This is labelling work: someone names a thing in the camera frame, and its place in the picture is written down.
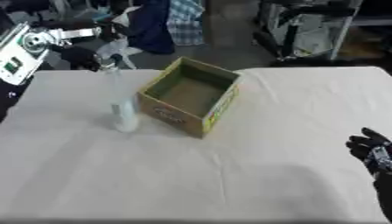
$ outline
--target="table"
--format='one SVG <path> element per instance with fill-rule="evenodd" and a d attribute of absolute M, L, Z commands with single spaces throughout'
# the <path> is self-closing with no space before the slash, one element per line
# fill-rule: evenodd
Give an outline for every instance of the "table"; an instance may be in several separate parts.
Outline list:
<path fill-rule="evenodd" d="M 123 71 L 129 94 L 159 71 Z M 0 217 L 133 221 L 385 221 L 345 148 L 392 137 L 380 68 L 256 68 L 203 140 L 140 115 L 110 128 L 105 77 L 39 72 L 0 126 Z"/>

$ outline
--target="gloved hand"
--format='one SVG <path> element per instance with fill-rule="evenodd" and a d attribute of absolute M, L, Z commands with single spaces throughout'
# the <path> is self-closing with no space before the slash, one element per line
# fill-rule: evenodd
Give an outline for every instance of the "gloved hand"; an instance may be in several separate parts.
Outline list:
<path fill-rule="evenodd" d="M 64 48 L 53 45 L 52 50 L 60 53 L 61 58 L 71 64 L 72 70 L 83 67 L 96 72 L 101 67 L 100 57 L 94 51 L 88 50 L 86 48 L 79 46 Z"/>
<path fill-rule="evenodd" d="M 374 156 L 374 149 L 385 149 L 385 155 L 392 158 L 392 143 L 383 135 L 367 128 L 362 129 L 364 136 L 350 136 L 346 146 L 353 156 L 365 164 L 372 175 L 387 173 L 391 170 Z"/>

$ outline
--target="clear plastic bottle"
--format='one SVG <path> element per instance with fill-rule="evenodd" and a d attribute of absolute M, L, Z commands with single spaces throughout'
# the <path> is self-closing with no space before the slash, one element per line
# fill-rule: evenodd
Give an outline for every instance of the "clear plastic bottle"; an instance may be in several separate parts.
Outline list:
<path fill-rule="evenodd" d="M 121 70 L 118 68 L 117 59 L 106 60 L 102 64 L 102 70 L 108 76 L 109 91 L 111 92 L 111 108 L 114 116 L 114 126 L 121 132 L 132 132 L 138 124 L 137 112 L 132 104 L 130 97 L 126 95 L 128 92 L 124 86 Z"/>

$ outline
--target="open cardboard box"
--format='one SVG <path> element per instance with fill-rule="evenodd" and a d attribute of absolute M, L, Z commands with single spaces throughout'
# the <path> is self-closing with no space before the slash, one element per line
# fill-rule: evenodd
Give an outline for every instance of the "open cardboard box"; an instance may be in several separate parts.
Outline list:
<path fill-rule="evenodd" d="M 180 58 L 138 93 L 141 110 L 202 138 L 238 95 L 239 75 Z"/>

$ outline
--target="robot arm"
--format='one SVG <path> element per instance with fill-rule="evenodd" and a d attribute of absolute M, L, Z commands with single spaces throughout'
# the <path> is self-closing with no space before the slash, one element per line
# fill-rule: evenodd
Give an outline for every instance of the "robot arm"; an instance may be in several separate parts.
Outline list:
<path fill-rule="evenodd" d="M 104 31 L 108 31 L 108 26 L 102 29 L 102 24 L 85 24 L 89 28 L 79 28 L 67 30 L 62 28 L 46 29 L 33 28 L 27 23 L 18 24 L 12 30 L 7 31 L 0 37 L 0 80 L 14 86 L 22 85 L 29 80 L 44 63 L 51 50 L 64 53 L 63 59 L 75 60 L 78 57 L 88 57 L 90 60 L 99 60 L 94 52 L 87 49 L 72 46 L 71 39 L 100 37 Z M 109 32 L 116 34 L 114 26 L 109 26 Z M 98 62 L 87 69 L 98 70 Z"/>

